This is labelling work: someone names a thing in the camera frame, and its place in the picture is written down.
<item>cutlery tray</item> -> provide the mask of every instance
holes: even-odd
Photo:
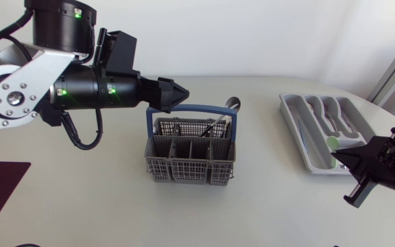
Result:
[[[338,149],[365,145],[374,131],[346,97],[280,94],[280,109],[304,164],[312,174],[343,174],[347,167],[331,156],[327,144],[336,140]]]

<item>metal handle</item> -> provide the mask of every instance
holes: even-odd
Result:
[[[234,109],[229,109],[226,107],[219,106],[207,106],[207,105],[197,105],[197,104],[180,104],[171,109],[174,111],[192,111],[192,112],[200,112],[200,113],[214,113],[218,115],[228,115],[232,117],[231,123],[231,141],[235,142],[236,140],[236,129],[237,129],[237,112]],[[153,134],[153,119],[152,115],[154,113],[160,113],[159,110],[153,109],[151,107],[147,107],[145,111],[147,118],[147,135],[148,137],[152,137]]]

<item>cable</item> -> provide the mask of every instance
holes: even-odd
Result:
[[[23,27],[31,19],[32,16],[33,10],[26,9],[24,15],[19,20],[0,31],[0,40],[2,38],[10,36],[15,31]]]
[[[101,119],[101,111],[100,109],[95,109],[95,116],[97,118],[97,136],[95,140],[91,144],[83,144],[77,134],[77,129],[74,126],[73,120],[69,116],[69,113],[66,111],[62,111],[60,119],[62,124],[68,134],[69,139],[73,142],[74,146],[78,147],[81,150],[90,150],[95,148],[101,140],[101,136],[103,135],[103,120]]]
[[[25,59],[27,59],[27,61],[32,60],[32,57],[28,53],[27,49],[21,42],[19,42],[19,40],[15,39],[15,37],[13,37],[13,36],[7,36],[7,37],[4,37],[4,39],[12,41],[21,50],[22,54],[24,54]]]
[[[95,34],[94,34],[94,26],[91,26],[91,31],[90,31],[90,35],[91,35],[91,43],[89,45],[89,54],[88,56],[83,59],[83,60],[75,60],[72,62],[72,64],[85,64],[87,62],[89,62],[93,56],[94,56],[94,50],[95,50]]]

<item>cutlery basket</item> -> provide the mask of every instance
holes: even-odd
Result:
[[[204,137],[200,135],[214,119],[158,118],[159,111],[148,108],[147,144],[145,159],[147,172],[156,182],[202,185],[227,185],[233,178],[237,113],[233,109],[182,104],[172,111],[192,111],[231,116],[214,125]]]

